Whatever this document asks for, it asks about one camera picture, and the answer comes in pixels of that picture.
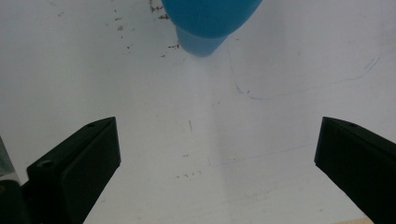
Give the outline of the light wooden table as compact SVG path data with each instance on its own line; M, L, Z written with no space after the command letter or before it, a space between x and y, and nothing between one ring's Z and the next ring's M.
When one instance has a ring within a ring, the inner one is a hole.
M333 224L374 224L374 222L368 217L361 217L361 218L343 220L343 221L335 222Z

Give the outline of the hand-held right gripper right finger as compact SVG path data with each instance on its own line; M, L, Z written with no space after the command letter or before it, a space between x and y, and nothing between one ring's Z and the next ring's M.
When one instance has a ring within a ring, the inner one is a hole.
M315 164L374 224L396 224L396 144L325 117Z

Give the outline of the white paper sheet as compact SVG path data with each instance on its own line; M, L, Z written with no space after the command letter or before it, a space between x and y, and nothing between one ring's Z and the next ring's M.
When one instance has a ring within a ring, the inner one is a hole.
M334 224L320 123L396 142L396 0L262 0L211 55L161 0L0 0L0 137L20 179L113 117L121 165L86 224Z

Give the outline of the blue plastic container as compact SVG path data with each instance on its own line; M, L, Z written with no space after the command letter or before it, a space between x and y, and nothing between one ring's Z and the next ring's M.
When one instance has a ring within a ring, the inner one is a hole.
M166 15L176 26L180 46L206 57L239 29L262 0L162 0Z

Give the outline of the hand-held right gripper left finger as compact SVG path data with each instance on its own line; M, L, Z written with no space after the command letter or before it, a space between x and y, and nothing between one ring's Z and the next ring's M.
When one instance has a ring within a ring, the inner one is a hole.
M27 168L35 224L83 224L120 166L114 117L83 126Z

